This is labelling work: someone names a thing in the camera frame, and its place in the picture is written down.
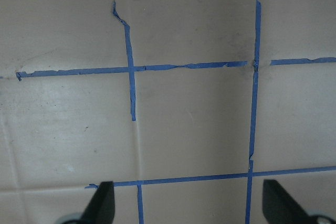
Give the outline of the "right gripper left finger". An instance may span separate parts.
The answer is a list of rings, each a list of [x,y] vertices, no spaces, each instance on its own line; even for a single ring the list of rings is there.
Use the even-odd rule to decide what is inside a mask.
[[[114,183],[102,182],[81,215],[80,223],[111,224],[114,217]]]

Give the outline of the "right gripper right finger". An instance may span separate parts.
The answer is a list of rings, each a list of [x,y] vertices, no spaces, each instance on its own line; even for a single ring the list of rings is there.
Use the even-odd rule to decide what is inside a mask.
[[[316,223],[274,179],[265,179],[262,187],[262,211],[270,224]]]

